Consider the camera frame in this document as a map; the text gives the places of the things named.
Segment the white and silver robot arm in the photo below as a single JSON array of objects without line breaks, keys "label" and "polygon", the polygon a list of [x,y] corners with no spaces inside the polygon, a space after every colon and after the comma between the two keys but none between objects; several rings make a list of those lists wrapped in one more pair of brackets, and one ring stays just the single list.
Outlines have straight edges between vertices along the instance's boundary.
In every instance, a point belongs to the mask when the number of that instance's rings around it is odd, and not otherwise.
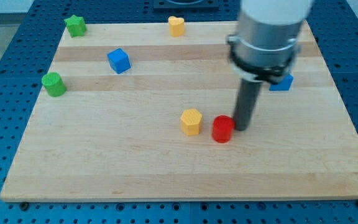
[{"label": "white and silver robot arm", "polygon": [[298,36],[311,0],[242,0],[229,61],[242,80],[280,83],[300,51]]}]

